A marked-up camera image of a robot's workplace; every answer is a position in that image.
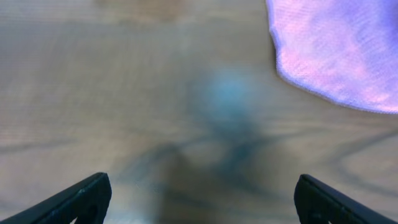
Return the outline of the purple microfiber cloth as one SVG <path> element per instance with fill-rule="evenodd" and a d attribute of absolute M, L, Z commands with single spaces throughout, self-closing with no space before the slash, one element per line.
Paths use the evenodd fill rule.
<path fill-rule="evenodd" d="M 270 0 L 276 69 L 337 105 L 397 113 L 397 0 Z"/>

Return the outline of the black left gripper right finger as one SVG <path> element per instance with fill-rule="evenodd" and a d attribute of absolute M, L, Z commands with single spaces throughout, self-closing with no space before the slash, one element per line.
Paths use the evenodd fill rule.
<path fill-rule="evenodd" d="M 301 224 L 397 224 L 308 174 L 299 177 L 294 204 Z"/>

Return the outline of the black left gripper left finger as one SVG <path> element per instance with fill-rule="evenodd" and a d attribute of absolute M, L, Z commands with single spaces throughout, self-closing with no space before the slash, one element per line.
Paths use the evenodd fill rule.
<path fill-rule="evenodd" d="M 98 172 L 1 224 L 103 224 L 110 200 L 109 177 Z"/>

